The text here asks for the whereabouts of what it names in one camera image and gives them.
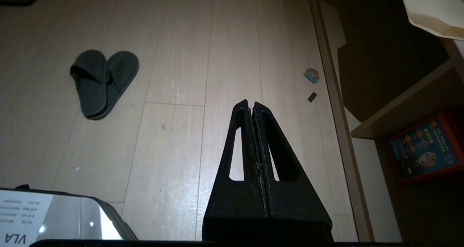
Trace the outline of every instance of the slipper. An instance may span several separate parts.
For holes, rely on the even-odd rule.
[[[81,111],[86,118],[106,107],[106,58],[97,50],[88,50],[76,58],[70,75],[76,83]]]
[[[107,116],[116,102],[119,100],[139,70],[139,59],[131,52],[117,52],[112,55],[106,63],[108,68],[106,95],[106,107],[98,114],[89,117],[99,120]]]

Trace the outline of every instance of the small debris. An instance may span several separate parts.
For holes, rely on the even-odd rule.
[[[313,102],[313,100],[316,98],[317,94],[316,93],[312,93],[309,97],[308,97],[308,101],[309,102]]]
[[[308,78],[311,82],[317,83],[319,80],[319,72],[315,69],[307,69],[306,72],[303,74],[306,78]]]

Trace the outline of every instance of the wooden floor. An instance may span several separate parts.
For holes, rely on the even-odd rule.
[[[100,121],[83,117],[69,76],[88,49],[106,58],[128,50],[140,61]],[[309,67],[321,74],[316,85],[303,77]],[[0,186],[98,197],[140,239],[201,240],[232,107],[243,99],[273,111],[332,218],[333,237],[356,241],[307,0],[0,6]],[[239,165],[231,177],[243,177]]]

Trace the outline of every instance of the wooden baseboard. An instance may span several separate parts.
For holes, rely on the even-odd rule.
[[[341,91],[335,73],[335,67],[330,52],[322,13],[320,12],[319,0],[309,1],[314,20],[315,32],[318,38],[320,56],[323,62],[341,158],[345,169],[351,206],[353,208],[353,217],[355,219],[356,230],[358,232],[358,239],[360,242],[374,242],[374,235],[364,197],[363,186],[361,184],[361,177],[359,175],[353,144],[351,142],[351,135],[348,129],[348,122],[346,120],[345,106],[343,105]]]

